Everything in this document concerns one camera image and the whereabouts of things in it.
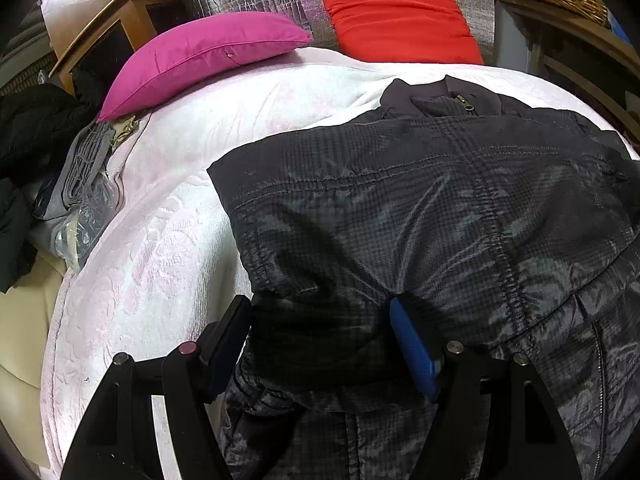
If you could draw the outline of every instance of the magenta cushion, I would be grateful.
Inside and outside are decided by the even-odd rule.
[[[98,120],[159,105],[207,77],[290,52],[311,39],[309,32],[272,12],[230,12],[179,25],[127,60]]]

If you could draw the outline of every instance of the pink and white blanket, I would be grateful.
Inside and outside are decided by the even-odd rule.
[[[136,360],[166,355],[197,338],[236,293],[251,293],[206,168],[247,142],[346,122],[378,106],[396,77],[420,84],[447,74],[533,107],[575,110],[611,129],[573,95],[523,73],[471,65],[364,63],[317,48],[225,73],[143,118],[139,136],[116,151],[124,148],[128,156],[113,158],[108,168],[120,172],[124,207],[84,269],[65,276],[49,330],[40,403],[56,476],[115,353],[125,351]],[[162,400],[155,399],[164,477],[177,480],[163,410]]]

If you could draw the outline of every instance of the red cushion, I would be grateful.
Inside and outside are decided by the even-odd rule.
[[[455,0],[323,0],[350,57],[372,62],[483,64]]]

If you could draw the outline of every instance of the beige cushion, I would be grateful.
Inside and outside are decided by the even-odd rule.
[[[22,455],[49,467],[40,418],[40,376],[49,321],[66,271],[39,251],[31,272],[0,294],[0,420]]]

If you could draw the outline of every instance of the bolt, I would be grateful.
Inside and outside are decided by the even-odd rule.
[[[198,349],[198,345],[193,341],[185,341],[180,346],[178,346],[178,352],[182,355],[193,354]]]
[[[465,346],[460,341],[449,341],[447,350],[452,354],[462,354],[465,351]]]
[[[526,366],[529,364],[529,358],[522,352],[516,352],[513,355],[513,362],[520,366]]]
[[[116,366],[122,366],[128,360],[129,354],[127,354],[126,352],[118,352],[113,356],[113,364],[115,364]]]

